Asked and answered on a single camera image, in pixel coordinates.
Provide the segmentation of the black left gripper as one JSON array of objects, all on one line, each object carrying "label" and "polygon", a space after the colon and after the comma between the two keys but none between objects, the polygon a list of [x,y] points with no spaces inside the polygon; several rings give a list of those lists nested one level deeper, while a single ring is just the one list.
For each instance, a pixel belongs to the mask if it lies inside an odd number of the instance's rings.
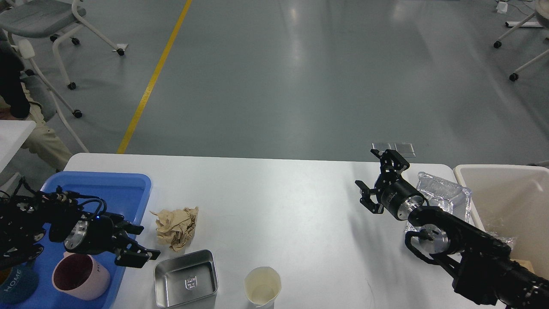
[{"label": "black left gripper", "polygon": [[116,254],[116,266],[142,268],[146,262],[156,260],[161,251],[149,250],[139,244],[122,248],[124,245],[118,243],[117,237],[140,235],[143,230],[143,226],[125,220],[123,215],[97,215],[88,221],[78,221],[63,241],[63,246],[73,254],[97,255],[108,251]]}]

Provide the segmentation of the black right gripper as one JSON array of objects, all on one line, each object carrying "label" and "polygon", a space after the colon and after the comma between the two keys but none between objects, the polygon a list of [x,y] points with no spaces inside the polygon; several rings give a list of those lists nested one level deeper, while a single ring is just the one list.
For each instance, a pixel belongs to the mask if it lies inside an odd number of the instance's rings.
[{"label": "black right gripper", "polygon": [[359,202],[373,214],[382,214],[387,209],[395,219],[408,220],[414,209],[427,203],[423,194],[402,177],[410,163],[394,149],[383,152],[373,148],[370,152],[380,162],[380,174],[374,188],[355,180],[361,194]]}]

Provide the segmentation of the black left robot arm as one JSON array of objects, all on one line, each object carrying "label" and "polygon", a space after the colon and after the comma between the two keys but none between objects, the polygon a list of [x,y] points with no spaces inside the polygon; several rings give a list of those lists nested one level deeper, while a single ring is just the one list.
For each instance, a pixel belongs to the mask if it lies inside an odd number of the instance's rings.
[{"label": "black left robot arm", "polygon": [[34,191],[21,178],[13,194],[4,192],[1,197],[1,269],[35,260],[44,251],[40,240],[45,236],[71,254],[110,252],[116,266],[142,268],[161,254],[132,239],[143,229],[109,212],[103,198],[61,186],[53,192]]}]

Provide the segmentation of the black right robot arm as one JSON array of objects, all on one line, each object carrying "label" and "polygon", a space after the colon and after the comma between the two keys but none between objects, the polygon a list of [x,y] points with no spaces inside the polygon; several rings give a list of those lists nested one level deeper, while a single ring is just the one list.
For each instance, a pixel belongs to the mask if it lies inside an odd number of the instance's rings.
[{"label": "black right robot arm", "polygon": [[548,280],[511,260],[511,248],[473,225],[432,206],[402,177],[409,162],[396,150],[371,149],[380,163],[373,188],[356,180],[360,203],[371,213],[385,210],[417,228],[404,244],[420,260],[441,266],[455,293],[478,305],[504,303],[508,309],[546,309]]}]

